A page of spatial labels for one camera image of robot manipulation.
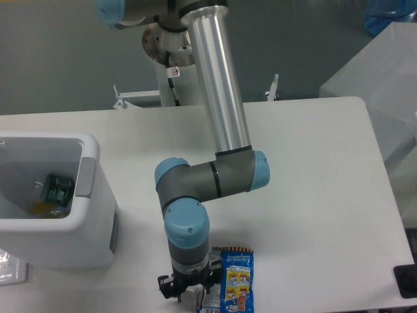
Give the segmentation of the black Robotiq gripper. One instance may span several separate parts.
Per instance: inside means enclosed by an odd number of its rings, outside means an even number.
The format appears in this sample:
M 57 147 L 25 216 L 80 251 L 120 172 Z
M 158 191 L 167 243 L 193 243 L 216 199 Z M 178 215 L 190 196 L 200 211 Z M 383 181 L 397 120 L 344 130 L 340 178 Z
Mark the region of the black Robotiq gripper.
M 158 286 L 162 295 L 166 299 L 175 298 L 178 302 L 182 301 L 181 295 L 184 289 L 189 286 L 202 285 L 206 293 L 210 293 L 210 289 L 215 284 L 222 282 L 222 261 L 213 261 L 210 265 L 203 269 L 193 269 L 191 273 L 184 274 L 173 268 L 173 274 L 158 277 Z

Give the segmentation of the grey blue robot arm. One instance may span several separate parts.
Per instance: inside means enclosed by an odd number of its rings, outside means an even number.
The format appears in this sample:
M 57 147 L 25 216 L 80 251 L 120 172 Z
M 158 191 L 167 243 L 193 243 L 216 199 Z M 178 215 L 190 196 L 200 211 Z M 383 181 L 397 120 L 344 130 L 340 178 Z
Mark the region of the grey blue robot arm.
M 154 172 L 172 274 L 158 278 L 167 299 L 190 286 L 205 290 L 222 281 L 223 265 L 209 260 L 206 201 L 250 192 L 270 181 L 266 156 L 252 148 L 225 17 L 226 1 L 97 1 L 112 29 L 157 23 L 166 33 L 188 33 L 208 124 L 216 147 L 213 161 L 190 165 L 168 158 Z

